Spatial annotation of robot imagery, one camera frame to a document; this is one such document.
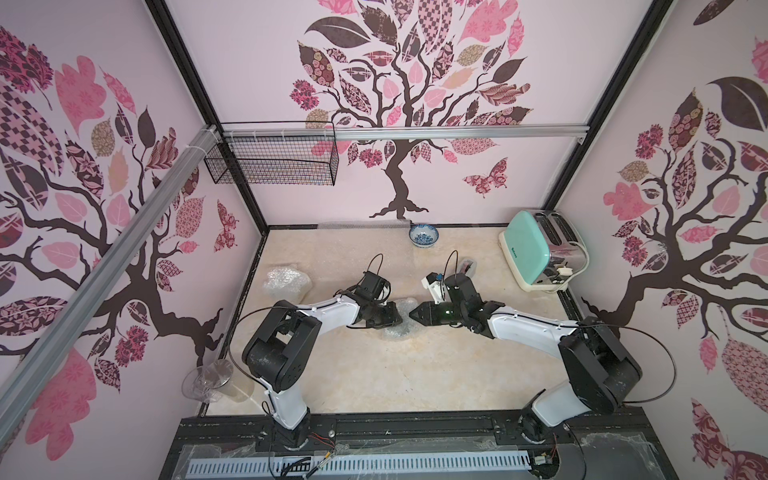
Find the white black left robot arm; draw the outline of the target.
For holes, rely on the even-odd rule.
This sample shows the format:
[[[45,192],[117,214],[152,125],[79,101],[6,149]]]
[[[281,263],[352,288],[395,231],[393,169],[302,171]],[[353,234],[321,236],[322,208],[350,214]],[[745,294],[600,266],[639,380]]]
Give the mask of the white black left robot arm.
[[[389,299],[391,290],[388,280],[366,271],[330,300],[309,305],[280,300],[266,310],[244,347],[242,361],[266,387],[271,416],[278,425],[294,431],[309,417],[298,382],[320,336],[338,328],[383,329],[402,323]]]

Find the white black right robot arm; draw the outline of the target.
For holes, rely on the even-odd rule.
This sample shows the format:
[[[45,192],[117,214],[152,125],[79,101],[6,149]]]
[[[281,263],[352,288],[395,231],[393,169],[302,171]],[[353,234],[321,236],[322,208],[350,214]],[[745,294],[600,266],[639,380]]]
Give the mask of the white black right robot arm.
[[[448,325],[494,340],[516,342],[561,361],[567,379],[532,398],[518,425],[528,441],[541,443],[555,427],[579,415],[614,413],[642,378],[638,362],[611,327],[585,319],[557,320],[482,299],[463,273],[422,280],[433,299],[409,313],[419,324]]]

